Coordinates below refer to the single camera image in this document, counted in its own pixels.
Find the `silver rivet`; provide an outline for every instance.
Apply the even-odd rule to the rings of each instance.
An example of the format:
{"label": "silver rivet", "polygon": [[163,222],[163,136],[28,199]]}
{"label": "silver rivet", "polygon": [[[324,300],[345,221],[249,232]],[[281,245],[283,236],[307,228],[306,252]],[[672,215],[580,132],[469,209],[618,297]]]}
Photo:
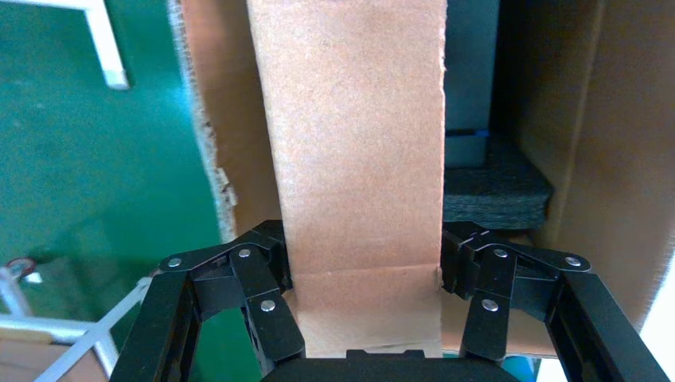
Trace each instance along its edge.
{"label": "silver rivet", "polygon": [[482,301],[483,307],[490,312],[496,312],[499,309],[499,305],[496,302],[486,298]]}
{"label": "silver rivet", "polygon": [[169,262],[166,264],[169,267],[177,267],[181,265],[181,258],[180,257],[174,257],[173,259],[169,260]]}
{"label": "silver rivet", "polygon": [[568,264],[570,264],[570,265],[573,266],[573,267],[578,267],[578,266],[581,265],[581,262],[580,262],[578,259],[576,259],[576,258],[574,258],[574,257],[571,257],[571,256],[566,257],[566,258],[565,258],[565,261],[567,261]]}
{"label": "silver rivet", "polygon": [[506,253],[506,251],[504,251],[503,249],[500,249],[500,248],[495,249],[495,250],[493,251],[493,253],[494,253],[495,255],[497,255],[497,257],[506,257],[506,256],[509,255],[508,253]]}
{"label": "silver rivet", "polygon": [[274,310],[276,304],[274,304],[274,301],[272,300],[264,300],[260,303],[260,309],[263,310],[263,312],[271,312]]}

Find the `white metal frame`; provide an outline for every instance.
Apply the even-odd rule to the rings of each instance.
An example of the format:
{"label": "white metal frame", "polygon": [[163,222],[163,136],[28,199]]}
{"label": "white metal frame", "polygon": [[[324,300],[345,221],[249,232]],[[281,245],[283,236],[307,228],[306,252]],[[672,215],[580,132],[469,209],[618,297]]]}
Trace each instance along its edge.
{"label": "white metal frame", "polygon": [[98,322],[58,320],[31,317],[30,306],[21,289],[6,267],[0,267],[0,292],[11,314],[0,314],[0,328],[35,330],[52,335],[58,344],[71,345],[36,382],[57,382],[89,349],[99,359],[103,371],[110,378],[119,354],[110,335],[110,329],[137,303],[142,302],[152,281],[149,277],[139,280],[125,298],[112,308]]}
{"label": "white metal frame", "polygon": [[0,2],[84,11],[107,86],[115,90],[129,88],[127,73],[119,56],[104,0],[0,0]]}

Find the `green wall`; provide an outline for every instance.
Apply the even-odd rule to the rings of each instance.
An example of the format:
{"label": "green wall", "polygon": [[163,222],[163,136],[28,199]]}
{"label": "green wall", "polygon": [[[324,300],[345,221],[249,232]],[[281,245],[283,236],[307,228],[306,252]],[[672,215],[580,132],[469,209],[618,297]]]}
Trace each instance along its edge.
{"label": "green wall", "polygon": [[[219,242],[166,4],[107,5],[127,92],[80,11],[0,3],[0,262],[40,261],[38,316],[98,320],[161,258]],[[259,378],[239,312],[202,334],[193,380]]]}

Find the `corrugated cardboard edge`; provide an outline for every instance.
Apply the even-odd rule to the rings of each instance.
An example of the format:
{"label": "corrugated cardboard edge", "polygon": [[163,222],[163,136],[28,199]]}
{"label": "corrugated cardboard edge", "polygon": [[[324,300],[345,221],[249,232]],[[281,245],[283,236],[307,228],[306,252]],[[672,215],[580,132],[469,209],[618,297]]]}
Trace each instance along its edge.
{"label": "corrugated cardboard edge", "polygon": [[211,185],[213,203],[218,218],[220,239],[223,242],[236,238],[234,207],[236,194],[225,171],[217,163],[216,132],[211,126],[197,86],[192,57],[188,48],[182,0],[168,0],[166,3],[171,33],[174,35],[174,47],[181,65],[181,77],[190,97],[192,107],[193,130],[197,137],[197,146],[204,163],[204,171]]}

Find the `cardboard box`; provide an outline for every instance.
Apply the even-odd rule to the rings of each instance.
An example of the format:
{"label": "cardboard box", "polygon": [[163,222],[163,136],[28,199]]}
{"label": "cardboard box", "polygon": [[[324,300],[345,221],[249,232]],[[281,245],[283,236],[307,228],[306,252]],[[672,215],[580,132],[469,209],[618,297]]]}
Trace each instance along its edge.
{"label": "cardboard box", "polygon": [[[68,346],[23,341],[0,341],[0,382],[33,382]],[[107,377],[91,352],[62,377],[60,382],[104,382]]]}
{"label": "cardboard box", "polygon": [[[279,184],[310,355],[433,343],[445,5],[227,3],[184,4],[207,172],[232,182],[239,232],[279,217]],[[556,188],[535,243],[588,258],[636,328],[672,254],[674,16],[668,0],[501,5],[492,120]],[[443,296],[442,316],[456,351],[466,303]],[[555,355],[520,313],[508,351]]]}

